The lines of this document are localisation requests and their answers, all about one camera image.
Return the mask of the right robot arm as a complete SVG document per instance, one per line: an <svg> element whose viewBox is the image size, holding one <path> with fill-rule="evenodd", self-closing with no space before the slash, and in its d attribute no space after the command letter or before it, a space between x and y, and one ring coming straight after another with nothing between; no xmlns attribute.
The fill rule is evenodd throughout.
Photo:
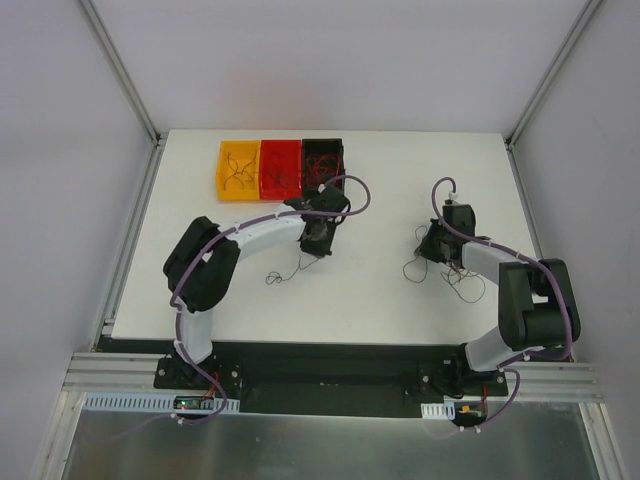
<svg viewBox="0 0 640 480"><path fill-rule="evenodd" d="M447 200L415 254L498 288L497 326L458 346L429 374L429 385L452 398L473 394L501 367L544 352L568 356L581 325L564 261L531 259L475 235L473 208Z"/></svg>

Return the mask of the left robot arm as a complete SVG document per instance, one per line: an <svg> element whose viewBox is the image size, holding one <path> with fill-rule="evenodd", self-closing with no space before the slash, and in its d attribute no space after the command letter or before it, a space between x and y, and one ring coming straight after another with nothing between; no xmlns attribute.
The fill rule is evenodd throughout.
<svg viewBox="0 0 640 480"><path fill-rule="evenodd" d="M206 216L193 220L163 266L176 311L167 378L191 389L209 382L211 310L227 294L240 261L291 242L323 258L331 253L335 230L350 211L351 202L340 189L324 186L309 199L286 200L274 212L234 226L223 227Z"/></svg>

